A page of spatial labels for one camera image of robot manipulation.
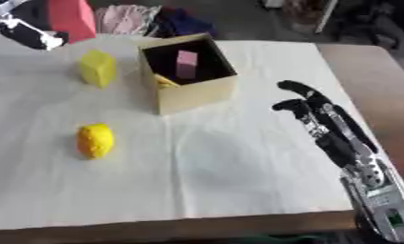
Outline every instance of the cardboard box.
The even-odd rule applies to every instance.
[[[179,51],[198,53],[196,78],[180,79],[176,73]],[[208,34],[156,40],[139,45],[142,80],[151,91],[159,114],[170,114],[226,100],[232,96],[236,72]],[[160,89],[158,73],[178,88]]]

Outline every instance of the fabric pile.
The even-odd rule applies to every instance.
[[[211,23],[198,20],[183,9],[161,6],[109,6],[95,12],[95,23],[98,33],[162,38],[201,32],[214,35],[214,27]]]
[[[109,6],[95,12],[99,33],[144,35],[162,7],[138,5]]]

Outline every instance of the yellow ball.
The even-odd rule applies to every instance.
[[[77,132],[76,145],[87,158],[100,158],[114,146],[113,132],[105,124],[83,126]]]

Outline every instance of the black and white object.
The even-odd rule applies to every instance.
[[[26,21],[14,17],[10,12],[27,1],[10,0],[0,3],[0,33],[32,49],[50,51],[68,42],[66,33],[50,35]]]
[[[371,234],[370,243],[404,243],[404,183],[378,155],[375,144],[343,108],[319,91],[294,81],[279,82],[278,87],[304,97],[277,103],[273,109],[293,112],[342,169],[341,182],[364,222],[360,226]]]

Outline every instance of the cloth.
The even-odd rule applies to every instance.
[[[39,52],[0,37],[0,229],[352,207],[340,170],[300,122],[271,111],[295,97],[277,81],[305,82],[374,139],[315,45],[217,42],[239,74],[233,98],[162,117],[141,84],[132,40],[142,38],[98,35]],[[117,60],[117,79],[104,90],[71,69],[91,49]],[[92,123],[109,125],[116,146],[88,161],[74,134]]]
[[[162,10],[161,17],[156,19],[163,29],[163,36],[180,36],[207,32],[215,35],[214,27],[211,23],[196,19],[183,9]]]
[[[144,35],[162,7],[109,6],[96,11],[97,32]]]

